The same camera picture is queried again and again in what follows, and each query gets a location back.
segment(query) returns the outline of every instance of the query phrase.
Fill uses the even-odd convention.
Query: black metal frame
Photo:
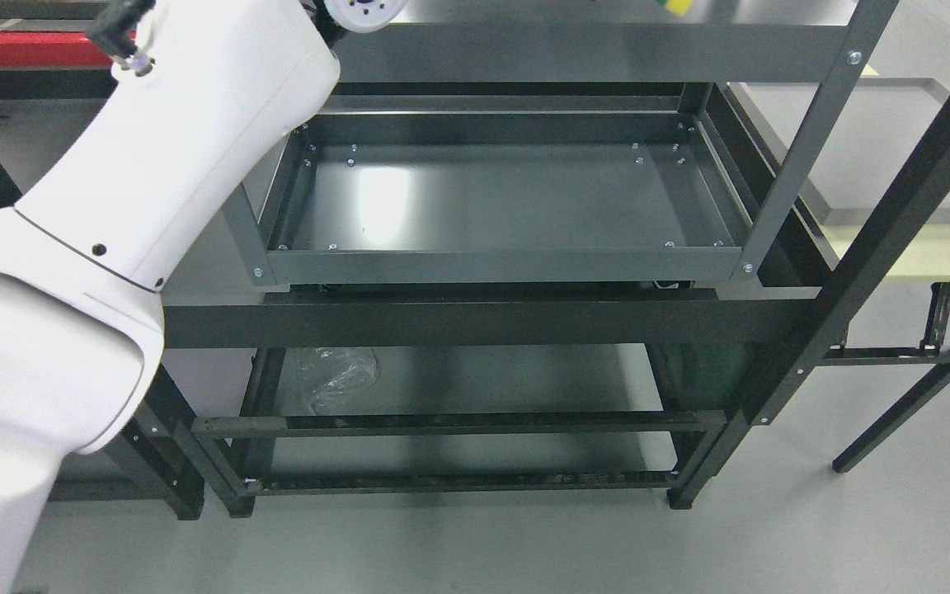
[[[146,398],[120,434],[103,448],[127,480],[59,480],[50,501],[163,500],[180,520],[200,518],[204,481],[218,478],[204,456],[194,455],[189,409],[166,369],[159,368]]]
[[[878,12],[870,14],[882,17]],[[870,23],[870,29],[858,32],[860,45],[870,46],[864,44],[863,37],[878,24],[882,23]],[[269,296],[260,305],[169,307],[169,347],[259,347],[242,417],[194,418],[191,411],[185,413],[185,409],[175,407],[181,398],[174,398],[171,405],[157,404],[153,396],[128,425],[124,443],[127,436],[132,443],[143,443],[143,436],[163,430],[170,433],[174,454],[156,461],[152,460],[153,451],[163,454],[158,448],[130,446],[127,450],[116,443],[113,449],[118,447],[121,459],[136,461],[133,456],[142,455],[140,471],[161,490],[168,479],[170,486],[180,487],[173,484],[178,478],[171,478],[163,464],[169,459],[177,462],[181,452],[186,464],[192,465],[186,466],[188,482],[184,489],[167,489],[168,495],[173,493],[181,500],[177,490],[185,490],[189,493],[185,500],[192,508],[195,477],[201,476],[233,516],[252,514],[254,497],[263,495],[498,488],[668,488],[670,504],[687,508],[709,478],[722,469],[746,433],[755,425],[772,422],[818,365],[935,364],[835,462],[838,471],[851,469],[950,381],[950,350],[942,349],[950,305],[950,286],[946,283],[934,287],[927,330],[918,347],[851,349],[844,341],[849,320],[950,189],[950,98],[847,255],[833,267],[817,245],[815,222],[802,201],[797,200],[785,211],[778,208],[778,203],[797,191],[795,172],[806,168],[803,165],[811,166],[804,161],[815,157],[815,145],[825,138],[822,125],[833,120],[834,109],[844,104],[838,94],[845,94],[845,88],[851,87],[849,79],[856,76],[855,71],[845,68],[845,58],[837,56],[838,63],[832,68],[836,71],[835,84],[821,88],[822,97],[817,99],[821,108],[813,110],[818,116],[813,118],[810,130],[799,135],[802,150],[792,150],[792,158],[802,163],[791,167],[782,181],[777,174],[783,176],[783,169],[763,150],[763,143],[759,143],[741,110],[728,101],[727,89],[706,90],[704,84],[697,83],[680,89],[681,111],[698,113],[697,122],[719,155],[722,168],[736,184],[747,210],[757,213],[770,208],[785,215],[772,245],[750,247],[752,252],[766,252],[758,270],[764,289],[743,298],[728,298],[715,290],[683,286],[660,290],[641,283],[322,286],[295,287],[293,293]],[[569,417],[549,413],[269,417],[270,396],[280,376],[279,358],[284,347],[589,342],[643,342],[649,346],[665,342],[750,342],[772,347],[761,351],[722,410],[591,412]],[[679,414],[694,416],[677,417]],[[682,418],[687,418],[690,425],[685,425]],[[272,440],[278,437],[564,430],[669,431],[682,462],[671,471],[629,474],[275,478],[269,473]],[[683,439],[691,432],[702,435],[696,444]],[[234,437],[231,445],[226,444],[226,436]],[[58,493],[84,488],[63,485]],[[107,484],[101,493],[133,495],[120,484]]]
[[[256,355],[242,410],[274,409],[283,349]],[[333,415],[333,417],[212,417],[193,426],[193,436],[225,478],[212,485],[230,516],[252,514],[254,497],[300,493],[442,493],[478,490],[673,488],[697,469],[724,424],[721,411],[467,413]],[[270,470],[276,439],[344,436],[474,436],[534,433],[668,431],[698,435],[668,470],[611,473],[392,474],[392,476],[275,476]],[[226,445],[226,439],[233,444]]]

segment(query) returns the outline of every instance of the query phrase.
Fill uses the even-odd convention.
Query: metal rack
[[[290,136],[263,210],[253,214],[242,189],[223,208],[253,285],[291,291],[269,293],[263,304],[166,308],[168,347],[259,349],[242,414],[156,418],[174,427],[173,443],[234,516],[252,514],[254,497],[283,493],[499,488],[667,488],[670,504],[687,508],[818,365],[935,365],[836,462],[849,469],[950,380],[950,350],[941,347],[946,285],[935,289],[919,346],[852,349],[844,340],[849,320],[950,188],[950,98],[840,262],[825,257],[797,200],[895,3],[864,0],[854,10],[830,0],[816,11],[814,3],[770,0],[750,14],[709,3],[673,22],[637,14],[639,2],[602,12],[594,3],[568,5],[555,20],[516,2],[514,22],[500,23],[482,14],[486,3],[418,2],[398,26],[344,38],[336,52],[348,79]],[[538,60],[544,55],[553,60]],[[727,85],[709,80],[814,82],[819,90],[776,163]],[[444,213],[479,202],[487,208],[474,226],[482,234],[457,237],[460,219],[444,215],[434,222],[451,233],[414,237],[434,227],[413,219],[396,224],[392,238],[362,243],[346,214],[376,192],[353,191],[355,179],[399,163],[466,192],[472,187],[460,183],[474,174],[493,196],[423,196],[445,196]],[[602,170],[618,191],[595,198],[627,215],[595,229],[600,213],[581,210],[582,199],[595,192],[585,177]],[[550,195],[565,206],[551,225],[495,236],[510,221],[494,218],[498,210],[524,207],[524,196],[540,198],[525,207],[544,207]],[[501,242],[506,248],[489,248]],[[287,347],[631,342],[645,346],[662,411],[275,414]],[[150,418],[136,421],[146,435],[162,427]],[[280,477],[272,469],[278,439],[574,431],[668,432],[678,463],[452,476]]]

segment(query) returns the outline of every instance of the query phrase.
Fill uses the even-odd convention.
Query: red object
[[[1,31],[0,68],[102,67],[108,56],[78,31]]]

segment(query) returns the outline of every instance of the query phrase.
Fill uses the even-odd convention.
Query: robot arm
[[[403,4],[328,3],[358,31]],[[0,592],[61,459],[112,439],[151,383],[163,282],[256,160],[317,113],[339,78],[297,0],[159,0],[133,48],[117,48],[131,55],[115,57],[120,84],[101,113],[0,210]]]

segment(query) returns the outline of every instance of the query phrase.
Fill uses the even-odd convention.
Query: plastic bag
[[[294,353],[300,402],[313,414],[341,414],[355,394],[380,379],[380,365],[368,347],[303,347]]]

